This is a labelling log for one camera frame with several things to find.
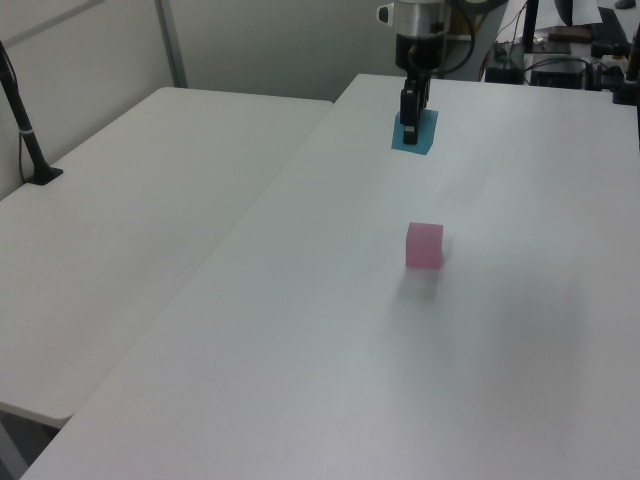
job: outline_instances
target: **pink block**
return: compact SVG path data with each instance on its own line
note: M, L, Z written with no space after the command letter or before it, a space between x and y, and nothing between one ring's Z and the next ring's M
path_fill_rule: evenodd
M410 223L407 232L407 267L442 266L442 225Z

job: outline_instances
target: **cable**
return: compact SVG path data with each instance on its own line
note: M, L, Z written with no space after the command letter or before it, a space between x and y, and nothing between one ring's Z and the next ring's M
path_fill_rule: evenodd
M462 15L462 18L467 24L467 27L469 28L469 34L471 35L471 43L469 45L469 51L467 52L467 55L465 55L465 57L462 59L462 61L458 63L456 66L446 69L444 72L442 72L442 76L449 75L450 73L460 70L469 61L469 59L471 58L471 55L473 55L473 51L476 48L476 31L475 31L475 28L473 27L473 23L471 22L471 18L469 18L469 15L467 14L466 10L462 8L462 6L458 3L458 0L449 0L449 1L452 5L454 5L458 9L458 11L460 12L460 15Z
M500 34L501 34L502 32L504 32L504 30L505 30L506 28L508 28L508 27L509 27L509 25L511 25L513 22L515 22L515 21L516 21L516 18L520 18L520 14L521 14L521 12L522 12L526 7L527 7L527 3L529 3L529 2L524 2L524 5L523 5L523 6L522 6L522 8L518 11L518 13L516 13L516 14L513 16L513 19L512 19L509 23L507 23L504 27L502 27L500 30L498 30L498 33L496 33L496 41L498 40L498 37L500 36Z
M24 185L27 181L24 179L24 172L22 171L22 133L18 132L18 168L20 170L20 180Z
M2 56L7 61L7 65L9 65L9 70L11 70L11 76L13 77L13 83L16 84L16 90L18 90L18 76L16 75L16 71L13 68L13 63L11 63L9 55L4 49L2 50Z
M11 59L7 54L6 50L2 48L2 56L7 61L7 65L9 65L9 70L11 70L11 76L13 77L13 83L16 85L16 90L20 90L18 88L18 75L16 75L16 71L13 68L13 63L11 63ZM22 170L22 132L18 131L18 170L20 171L20 180L22 180L22 184L24 185L26 182L24 178L24 172Z

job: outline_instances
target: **black stand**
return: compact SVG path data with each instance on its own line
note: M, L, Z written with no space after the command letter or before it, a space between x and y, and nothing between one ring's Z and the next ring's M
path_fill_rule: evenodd
M62 170L49 166L42 155L36 134L33 133L29 116L20 98L18 85L13 77L8 59L7 52L2 42L0 42L0 82L2 82L2 88L4 88L4 93L7 95L13 116L16 118L20 134L24 139L24 143L31 156L31 161L33 162L33 177L29 177L27 183L46 185L54 178L62 175Z

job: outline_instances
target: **black cable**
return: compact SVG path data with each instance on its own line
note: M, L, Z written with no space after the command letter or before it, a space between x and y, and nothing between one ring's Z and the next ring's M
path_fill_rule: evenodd
M24 185L27 181L24 179L24 172L22 171L22 133L18 132L18 168L20 170L20 180Z
M11 63L11 59L9 58L9 55L7 54L7 52L4 49L2 50L2 56L7 61L7 65L9 65L9 70L11 70L11 76L13 77L13 83L16 84L16 90L19 90L18 89L18 76L16 75L16 71L13 68L13 63Z
M2 49L2 56L7 61L7 65L9 65L9 70L11 70L11 76L13 77L13 83L16 85L16 90L19 91L18 75L16 75L13 63L11 63L11 59L4 48ZM24 178L24 171L22 170L22 132L20 131L18 131L18 170L20 171L20 180L22 180L22 184L24 185L27 181Z
M462 59L462 61L458 63L455 67L448 68L447 70L442 72L443 76L449 75L450 73L460 70L469 61L469 59L471 58L471 55L473 55L473 51L476 48L476 31L473 26L473 23L471 22L471 18L469 18L469 15L467 14L467 11L464 8L462 8L462 6L458 3L458 0L449 0L449 1L453 6L455 6L458 9L460 14L462 15L463 20L467 24L467 27L469 28L469 33L471 35L471 43L469 45L469 51L467 52L465 57Z
M509 23L507 23L504 27L502 27L500 30L498 30L498 33L496 33L496 40L498 40L498 37L500 36L500 34L501 34L502 32L504 32L504 30L505 30L506 28L508 28L508 27L509 27L509 25L511 25L513 22L515 22L515 21L516 21L516 18L520 18L520 15L521 15L522 11L527 7L527 3L528 3L528 2L524 2L524 5L523 5L523 6L522 6L522 8L518 11L518 13L516 13L516 14L513 16L513 19L512 19Z
M518 25L520 24L520 17L522 16L522 12L524 12L524 7L520 9L520 11L518 12L518 16L516 17L516 27L513 29L513 38L511 39L511 48L509 49L509 59L511 59L511 50L513 50L513 46L516 43L516 35L518 34Z

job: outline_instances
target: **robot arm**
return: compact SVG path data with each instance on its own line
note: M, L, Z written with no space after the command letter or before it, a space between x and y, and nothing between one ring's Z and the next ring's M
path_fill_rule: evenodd
M396 65L407 73L400 95L400 122L404 143L418 142L420 113L427 106L431 75L442 63L445 33L449 30L449 4L461 3L474 13L488 12L507 0L396 0L378 8L378 20L396 33Z

